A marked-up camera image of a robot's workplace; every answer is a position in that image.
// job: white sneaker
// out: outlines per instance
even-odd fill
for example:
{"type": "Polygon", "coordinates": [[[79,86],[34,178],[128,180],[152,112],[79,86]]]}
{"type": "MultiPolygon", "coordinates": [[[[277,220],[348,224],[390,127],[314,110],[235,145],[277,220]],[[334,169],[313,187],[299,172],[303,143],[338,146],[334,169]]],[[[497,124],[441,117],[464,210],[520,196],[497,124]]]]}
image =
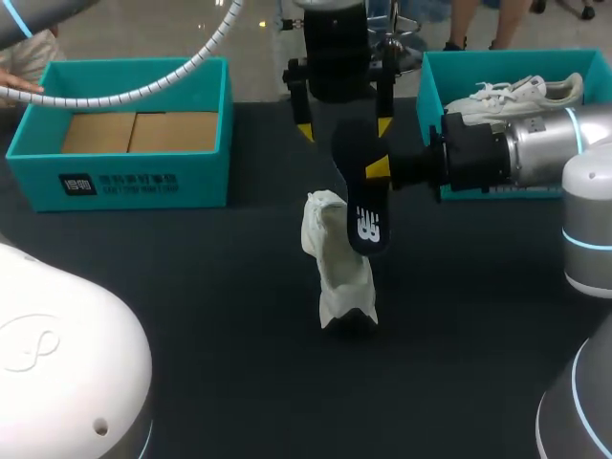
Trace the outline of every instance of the white sneaker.
{"type": "Polygon", "coordinates": [[[353,251],[348,242],[346,209],[346,203],[332,191],[309,194],[304,207],[302,249],[317,259],[321,328],[353,309],[379,323],[370,261],[353,251]]]}
{"type": "Polygon", "coordinates": [[[509,118],[582,104],[584,83],[580,74],[547,83],[541,76],[527,76],[515,84],[479,83],[483,89],[445,108],[461,113],[466,125],[497,124],[509,118]]]}

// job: teal box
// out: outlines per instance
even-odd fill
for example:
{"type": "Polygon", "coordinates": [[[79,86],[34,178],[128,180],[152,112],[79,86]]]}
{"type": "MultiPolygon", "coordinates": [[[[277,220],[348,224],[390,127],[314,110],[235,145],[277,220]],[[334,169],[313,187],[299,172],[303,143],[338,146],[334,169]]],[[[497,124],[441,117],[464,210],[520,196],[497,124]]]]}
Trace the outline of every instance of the teal box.
{"type": "MultiPolygon", "coordinates": [[[[113,96],[148,85],[186,62],[186,58],[52,62],[40,82],[49,96],[113,96]]],[[[228,63],[212,57],[173,86],[126,105],[91,110],[30,105],[7,160],[37,212],[218,208],[227,201],[232,124],[228,63]],[[61,154],[73,114],[104,111],[216,112],[214,150],[61,154]]]]}
{"type": "MultiPolygon", "coordinates": [[[[444,106],[474,94],[477,83],[514,83],[539,75],[547,81],[561,81],[573,73],[584,79],[584,103],[612,101],[612,71],[599,50],[485,51],[426,53],[417,98],[421,135],[429,145],[429,127],[441,132],[444,106]]],[[[552,198],[560,196],[558,186],[516,188],[501,186],[489,192],[480,190],[453,193],[442,188],[442,198],[508,199],[552,198]]]]}

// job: black table surface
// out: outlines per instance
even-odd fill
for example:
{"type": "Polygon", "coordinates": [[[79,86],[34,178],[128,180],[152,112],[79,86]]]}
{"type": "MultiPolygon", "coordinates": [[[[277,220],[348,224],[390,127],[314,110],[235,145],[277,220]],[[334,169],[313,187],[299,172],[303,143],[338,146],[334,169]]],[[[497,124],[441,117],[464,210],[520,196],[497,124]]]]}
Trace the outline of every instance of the black table surface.
{"type": "MultiPolygon", "coordinates": [[[[388,134],[406,154],[414,106],[398,101],[388,134]]],[[[309,191],[343,194],[324,144],[286,103],[236,104],[224,209],[35,214],[3,160],[0,230],[138,315],[153,459],[537,458],[539,399],[605,313],[565,282],[560,202],[394,193],[393,244],[372,260],[380,325],[321,331],[299,229],[309,191]]]]}

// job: shoelace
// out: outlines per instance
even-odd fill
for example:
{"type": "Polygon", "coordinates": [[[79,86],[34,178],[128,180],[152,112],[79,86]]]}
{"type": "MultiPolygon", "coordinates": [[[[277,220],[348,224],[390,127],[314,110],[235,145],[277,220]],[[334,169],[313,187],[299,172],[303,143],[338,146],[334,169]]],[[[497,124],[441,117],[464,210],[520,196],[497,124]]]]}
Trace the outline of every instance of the shoelace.
{"type": "Polygon", "coordinates": [[[489,106],[491,103],[503,103],[504,100],[516,100],[516,96],[512,93],[510,88],[512,88],[512,84],[510,83],[476,83],[477,85],[482,85],[483,89],[479,90],[477,93],[472,94],[470,98],[474,100],[482,100],[485,106],[489,106]]]}

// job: white cable wrap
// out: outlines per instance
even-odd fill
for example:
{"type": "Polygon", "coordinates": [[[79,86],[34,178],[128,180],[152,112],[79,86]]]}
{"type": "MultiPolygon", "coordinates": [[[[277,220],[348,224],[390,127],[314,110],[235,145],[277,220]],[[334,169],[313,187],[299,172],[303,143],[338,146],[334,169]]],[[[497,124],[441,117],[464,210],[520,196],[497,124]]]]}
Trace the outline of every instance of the white cable wrap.
{"type": "Polygon", "coordinates": [[[158,93],[163,89],[177,83],[193,72],[197,67],[202,65],[230,31],[231,27],[236,21],[236,18],[238,17],[238,14],[242,10],[243,1],[244,0],[233,0],[226,17],[219,25],[217,31],[212,35],[207,44],[204,45],[204,48],[202,48],[194,57],[192,57],[188,62],[176,69],[174,72],[163,76],[157,81],[143,86],[142,88],[103,98],[54,98],[51,96],[42,96],[39,94],[17,91],[5,86],[0,86],[0,98],[10,98],[20,102],[33,103],[34,105],[59,108],[112,107],[134,102],[141,98],[146,98],[147,96],[158,93]]]}

